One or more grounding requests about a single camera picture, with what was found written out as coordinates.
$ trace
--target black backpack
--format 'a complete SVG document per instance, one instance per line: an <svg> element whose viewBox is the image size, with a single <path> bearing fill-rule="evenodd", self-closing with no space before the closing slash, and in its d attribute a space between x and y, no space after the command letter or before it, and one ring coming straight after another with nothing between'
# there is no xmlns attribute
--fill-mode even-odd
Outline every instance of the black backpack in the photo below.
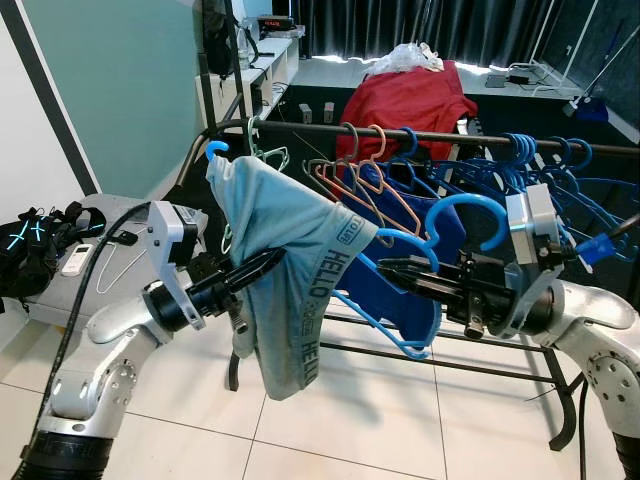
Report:
<svg viewBox="0 0 640 480"><path fill-rule="evenodd" d="M202 0L202 35L207 64L211 73L218 74L223 79L233 72L226 21L223 0ZM235 17L233 23L237 28L242 28ZM242 30L253 49L253 60L250 62L253 63L258 59L258 46L251 38L249 29Z"/></svg>
<svg viewBox="0 0 640 480"><path fill-rule="evenodd" d="M100 235L106 226L100 210L82 208L78 202L64 213L41 211L32 207L18 215L19 221L0 225L0 296L23 298L43 292L66 248L83 237ZM84 211L91 215L89 224L77 226Z"/></svg>

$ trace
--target white wall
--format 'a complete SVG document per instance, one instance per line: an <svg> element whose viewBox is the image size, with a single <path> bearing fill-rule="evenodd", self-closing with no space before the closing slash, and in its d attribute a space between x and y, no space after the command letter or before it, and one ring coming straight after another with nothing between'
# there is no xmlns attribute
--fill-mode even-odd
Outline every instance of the white wall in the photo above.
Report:
<svg viewBox="0 0 640 480"><path fill-rule="evenodd" d="M0 224L83 197L0 17Z"/></svg>

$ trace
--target floor tile grout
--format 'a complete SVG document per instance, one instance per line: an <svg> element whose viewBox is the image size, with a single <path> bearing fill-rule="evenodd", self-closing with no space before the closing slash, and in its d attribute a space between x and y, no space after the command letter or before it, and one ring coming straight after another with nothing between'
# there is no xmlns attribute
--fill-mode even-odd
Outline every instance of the floor tile grout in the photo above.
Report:
<svg viewBox="0 0 640 480"><path fill-rule="evenodd" d="M4 382L0 382L0 384L1 385L5 385L5 386L10 387L10 388L15 388L17 390L23 390L23 391L26 391L26 392L42 395L41 392L38 392L37 390L32 390L30 388L20 387L18 385L12 385L12 384L8 384L8 383L4 383ZM204 428L204 427L189 425L189 424L186 424L186 423L176 422L176 421L173 421L173 420L167 420L167 419L164 419L164 418L153 417L151 415L144 415L144 414L141 414L141 413L126 412L126 414L127 415L136 416L136 417L140 417L140 418L146 418L146 419L149 419L149 420L156 420L158 422L168 423L168 424L171 424L171 425L177 425L177 426L180 426L180 427L192 428L194 430L200 430L200 431L209 432L209 433L217 433L217 434L220 434L220 435L234 437L234 438L238 438L238 439L241 439L241 440L249 440L249 441L251 441L251 445L249 447L249 453L247 455L247 461L245 463L244 471L242 473L242 479L244 479L245 475L246 475L247 467L249 465L249 460L251 458L251 451L253 449L253 444L257 442L257 443L261 443L261 444L264 444L264 445L271 445L273 447L279 447L279 448L284 448L284 449L292 450L292 451L296 451L296 452L307 453L309 455L316 455L318 457L329 458L329 459L338 460L338 461L341 461L341 462L352 463L354 465L361 465L363 467L375 468L375 469L378 469L378 470L383 470L383 471L387 471L387 472L391 472L391 473L397 473L397 474L400 474L400 475L408 475L410 477L420 478L420 479L423 479L423 480L436 480L436 479L434 479L432 477L424 477L424 476L421 476L421 475L415 475L415 474L408 473L408 472L402 472L402 471L393 470L393 469L389 469L389 468L378 467L378 466L370 465L370 464L367 464L367 463L356 462L356 461L352 461L352 460L348 460L348 459L344 459L344 458L333 457L331 455L325 455L325 454L322 454L322 453L311 452L311 451L308 451L308 450L302 450L302 449L298 449L298 448L294 448L294 447L289 447L289 446L286 446L286 445L279 445L277 443L267 442L267 441L264 441L264 440L256 440L255 437L256 437L256 435L258 433L258 428L260 426L260 419L262 418L262 412L264 410L264 405L266 403L266 400L267 400L267 394L265 393L264 398L262 400L262 406L260 407L260 414L258 415L258 421L256 422L256 428L254 430L252 438L251 437L245 437L245 436L242 436L242 435L236 435L236 434L233 434L233 433L221 432L221 431L213 430L213 429L210 429L210 428Z"/></svg>
<svg viewBox="0 0 640 480"><path fill-rule="evenodd" d="M151 415L145 415L143 413L134 413L134 412L125 412L125 413L126 415L133 415L135 417L147 418L149 420L157 420L158 422L170 423L171 425L178 425L180 427L193 428L195 430L201 430L203 432L217 433L220 435L225 435L227 437L234 437L234 438L239 438L241 440L251 441L251 438L244 437L242 435L237 435L235 433L221 432L219 430L213 430L212 428L198 427L195 425L190 425L188 423L176 422L174 420L167 420L166 418L158 418L158 417L153 417Z"/></svg>
<svg viewBox="0 0 640 480"><path fill-rule="evenodd" d="M406 476L409 476L409 477L420 478L422 480L436 480L433 477L423 477L422 475L415 475L413 473L401 472L399 470L393 470L391 468L377 467L375 465L370 465L368 463L356 462L356 461L353 461L353 460L347 460L347 459L340 458L340 457L333 457L331 455L325 455L323 453L318 453L318 452L311 452L309 450L303 450L301 448L289 447L287 445L280 445L278 443L267 442L265 440L254 440L254 442L261 443L263 445L270 445L272 447L284 448L286 450L292 450L294 452L308 453L309 455L315 455L317 457L329 458L331 460L338 460L340 462L352 463L354 465L360 465L362 467L375 468L376 470L383 470L385 472L397 473L398 475L406 475Z"/></svg>
<svg viewBox="0 0 640 480"><path fill-rule="evenodd" d="M438 421L440 422L440 441L442 442L442 459L444 461L444 478L449 479L449 471L447 470L447 451L444 446L444 428L442 426L442 410L440 409L440 393L438 391L438 372L436 372L435 365L433 368L433 383L436 387L436 403L438 405Z"/></svg>
<svg viewBox="0 0 640 480"><path fill-rule="evenodd" d="M38 390L33 390L32 388L21 387L19 385L13 385L12 383L0 382L0 385L4 385L6 387L17 388L18 390L24 390L25 392L37 393L38 395L43 395L42 392Z"/></svg>
<svg viewBox="0 0 640 480"><path fill-rule="evenodd" d="M36 393L36 394L42 396L42 392L38 392L37 390L32 390L31 388L20 387L18 385L12 385L10 383L4 383L4 382L0 382L0 385L4 385L4 386L7 386L7 387L15 388L17 390L24 390L25 392ZM168 420L166 418L159 418L159 417L154 417L154 416L151 416L151 415L145 415L143 413L135 413L135 412L127 411L127 412L125 412L125 414L126 415L132 415L132 416L135 416L135 417L140 417L140 418L146 418L146 419L149 419L149 420L157 420L158 422L169 423L171 425L177 425L179 427L192 428L194 430L201 430L201 431L204 431L204 432L217 433L217 434L225 435L225 436L228 436L228 437L239 438L241 440L253 441L253 438L251 438L251 437L245 437L243 435L237 435L235 433L221 432L219 430L214 430L214 429L205 428L205 427L199 427L199 426L196 426L196 425L190 425L188 423L176 422L174 420Z"/></svg>
<svg viewBox="0 0 640 480"><path fill-rule="evenodd" d="M253 431L253 438L251 439L251 445L249 445L249 453L247 454L247 461L244 464L244 470L242 471L242 480L244 480L247 474L247 467L249 466L249 460L251 459L251 451L253 450L253 444L256 441L256 434L258 433L258 427L260 426L260 419L262 418L262 410L264 410L264 404L267 402L267 394L264 394L262 398L262 406L260 407L260 413L258 414L258 421L256 422L256 429Z"/></svg>

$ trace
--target black metal rod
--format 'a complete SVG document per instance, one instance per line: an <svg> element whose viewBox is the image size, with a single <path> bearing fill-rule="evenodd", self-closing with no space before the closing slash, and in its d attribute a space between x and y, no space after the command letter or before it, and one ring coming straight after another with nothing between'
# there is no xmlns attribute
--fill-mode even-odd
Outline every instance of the black metal rod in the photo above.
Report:
<svg viewBox="0 0 640 480"><path fill-rule="evenodd" d="M324 315L324 318L328 319L328 320L334 320L336 322L344 322L344 323L353 323L356 325L369 325L369 322L367 322L366 320L359 320L357 318L347 318L347 317L341 317L340 315L333 315L330 313L326 313ZM385 327L391 329L391 330L397 330L398 327L396 327L395 325L385 325ZM494 345L496 347L505 347L505 348L513 348L515 350L527 350L529 352L539 352L539 353L543 353L544 349L542 347L534 347L531 345L522 345L522 344L518 344L518 343L510 343L510 342L501 342L499 340L491 340L488 338L479 338L477 340L473 339L473 338L468 338L465 337L463 335L456 335L455 333L447 333L447 332L437 332L436 333L436 337L441 337L441 338L450 338L452 340L462 340L463 342L472 342L472 343L481 343L483 345Z"/></svg>
<svg viewBox="0 0 640 480"><path fill-rule="evenodd" d="M584 380L584 375L581 372L578 375L576 375L576 378L574 378L573 381L567 386L567 391L569 393L575 392L576 388L582 385L583 380Z"/></svg>
<svg viewBox="0 0 640 480"><path fill-rule="evenodd" d="M209 64L207 63L207 55L198 54L198 66L200 68L200 87L202 88L202 103L204 103L204 116L207 120L207 130L209 140L213 140L217 131L216 114L213 111L213 95L211 95L211 78L209 77ZM184 175L189 172L189 168L185 169Z"/></svg>
<svg viewBox="0 0 640 480"><path fill-rule="evenodd" d="M474 367L473 365L443 362L440 360L432 360L430 358L425 358L423 360L416 360L414 358L410 358L405 355L380 352L378 350L370 350L368 348L349 347L345 345L336 345L335 343L328 343L328 342L320 342L320 346L324 348L332 348L334 350L344 350L346 352L362 353L365 355L374 355L376 357L393 358L394 360L403 360L406 362L426 363L428 365L435 365L437 367L447 367L447 368L455 368L457 370L468 370L470 372L487 373L489 375L497 375L499 377L519 378L521 380L533 380L534 382L542 382L542 383L553 383L553 384L556 383L556 380L551 377L542 377L540 375L529 375L526 373L508 372L506 370L496 370L493 368Z"/></svg>
<svg viewBox="0 0 640 480"><path fill-rule="evenodd" d="M576 406L573 403L573 397L571 397L573 391L567 385L555 352L550 348L545 348L543 354L549 373L556 380L556 393L560 399L560 405L562 405L562 428L555 437L549 440L549 448L554 452L559 452L569 444L575 435L577 425Z"/></svg>
<svg viewBox="0 0 640 480"><path fill-rule="evenodd" d="M225 113L224 117L222 117L223 122L231 120L231 117L233 117L233 114L236 113L236 108L238 108L240 102L244 104L244 93L242 91L236 94L233 101L231 102L231 105L229 105L229 110L227 110L227 113Z"/></svg>
<svg viewBox="0 0 640 480"><path fill-rule="evenodd" d="M231 127L240 127L246 124L246 121L242 120L230 120L226 123L219 123L218 129L224 130ZM347 127L341 127L338 125L316 125L306 123L293 123L293 122L273 122L269 120L256 120L253 124L254 128L270 131L284 131L284 132L297 132L307 134L320 134L320 135L351 135L351 131ZM356 127L358 136L361 137L378 137L377 130L372 128ZM414 132L418 140L428 140L435 142L447 142L458 143L465 145L484 145L484 146L511 146L511 140L506 137L490 137L479 135L459 135L456 133L439 133L439 132ZM384 129L384 134L387 138L395 139L409 139L409 134L404 130L387 130ZM556 152L563 151L563 145L555 140L536 140L536 145L539 150L550 150ZM577 143L569 143L571 148L576 151L584 151L584 147ZM638 159L640 157L640 148L636 147L618 147L615 145L590 145L593 153L606 154L619 157L633 157Z"/></svg>
<svg viewBox="0 0 640 480"><path fill-rule="evenodd" d="M238 366L240 364L240 357L235 354L235 352L231 352L231 356L229 357L229 366L227 367L227 382L229 385L229 390L232 392L237 392L240 387L240 382L238 380Z"/></svg>
<svg viewBox="0 0 640 480"><path fill-rule="evenodd" d="M189 173L189 170L191 170L191 167L195 163L198 156L198 151L200 150L200 147L202 147L202 144L206 141L208 136L209 134L207 130L204 130L200 135L196 137L196 139L191 144L191 148L189 149L189 152L187 152L187 156L182 163L182 167L180 167L178 178L176 178L175 185L177 185L178 187L182 187L184 185L184 181L187 179L187 173Z"/></svg>
<svg viewBox="0 0 640 480"><path fill-rule="evenodd" d="M236 81L236 92L244 91L242 88L242 70L240 70L240 59L238 58L238 41L236 38L235 17L233 16L233 6L231 0L224 0L225 16L227 19L227 32L229 33L229 46L231 47L231 64L233 65L233 77ZM249 138L247 136L247 110L244 102L240 102L240 118L243 120L242 137L244 143L245 154L249 154Z"/></svg>

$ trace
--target clothes drying rack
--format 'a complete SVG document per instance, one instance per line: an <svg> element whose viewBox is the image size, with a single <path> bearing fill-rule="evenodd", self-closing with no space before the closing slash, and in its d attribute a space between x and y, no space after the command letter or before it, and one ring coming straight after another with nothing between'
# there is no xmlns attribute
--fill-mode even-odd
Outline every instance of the clothes drying rack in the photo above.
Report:
<svg viewBox="0 0 640 480"><path fill-rule="evenodd" d="M231 0L224 0L225 9L227 12L232 12ZM241 81L241 70L240 63L238 59L238 48L236 44L236 32L235 26L233 24L233 19L231 15L226 16L226 24L229 32L229 42L231 47L231 62L233 66L233 72L235 77L236 91L237 94L234 97L229 110L222 117L220 122L216 122L216 118L213 112L213 101L211 95L211 82L209 78L209 69L207 66L207 59L204 53L199 54L198 63L200 67L200 81L203 92L203 100L205 107L205 117L207 120L207 128L201 134L201 136L206 137L210 140L216 138L218 135L223 133L226 129L240 127L242 129L242 136L244 141L244 152L248 154L250 152L249 143L248 143L248 118L245 109L244 95L242 90L242 81ZM235 114L236 110L240 111L239 119L231 119ZM318 134L318 135L351 135L351 131L347 127L335 126L335 125L314 125L314 124L301 124L301 123L291 123L291 122L273 122L267 120L259 120L256 119L253 122L253 129L257 130L267 130L267 131L287 131L287 132L297 132L297 133L309 133L309 134ZM371 128L356 128L356 131L359 136L363 137L378 137L378 131ZM409 133L404 130L384 130L387 138L394 139L410 139ZM476 136L476 135L458 135L458 134L449 134L449 133L436 133L436 132L414 132L418 140L428 140L428 141L437 141L437 142L448 142L452 144L461 144L461 145L478 145L478 146L509 146L511 145L511 141L505 137L490 137L490 136ZM562 152L563 144L553 140L539 140L537 141L537 146L539 150L545 151L554 151L554 152ZM584 147L580 144L571 143L570 144L572 150L576 152L584 152ZM634 147L619 147L613 145L591 145L591 148L596 154L606 154L610 156L620 156L620 157L640 157L640 149ZM193 162L196 159L195 152L197 152L198 148L192 148L192 154L188 155L182 169L179 174L179 178L183 179L186 174L189 172ZM342 315L337 314L326 314L326 319L333 321L346 322L351 324L360 324L369 326L369 324L365 320L354 319ZM576 408L572 399L572 394L581 385L583 376L579 374L574 378L571 382L567 382L560 364L558 363L558 359L555 355L555 352L546 347L539 347L533 345L525 345L520 343L513 342L505 342L502 340L496 339L477 339L473 340L467 338L463 335L458 335L454 333L448 332L438 332L437 334L440 338L447 338L452 340L457 340L461 342L474 342L481 345L487 345L493 348L510 348L516 350L522 350L526 352L531 352L533 354L542 355L545 359L547 367L549 369L549 376L543 375L534 375L529 373L516 372L512 370L503 370L498 368L485 368L476 365L469 365L457 362L446 362L442 360L436 360L433 358L426 358L422 360L416 360L409 358L405 355L383 352L379 350L373 350L368 348L359 348L352 347L347 345L340 345L331 342L320 342L320 346L322 348L334 349L334 350L342 350L352 353L365 354L365 355L373 355L377 357L391 358L400 361L406 362L418 362L424 363L427 365L434 365L438 367L446 367L446 368L454 368L459 370L467 370L471 372L483 373L488 375L497 375L502 377L515 378L525 381L533 381L540 382L553 385L553 389L556 391L558 395L558 399L560 400L560 404L562 406L563 411L563 423L562 428L559 433L553 437L549 441L549 447L551 450L559 451L562 450L573 438L576 430ZM227 382L229 389L232 391L237 391L239 388L239 380L238 380L238 368L239 368L240 358L232 353L229 360L229 367L227 370Z"/></svg>

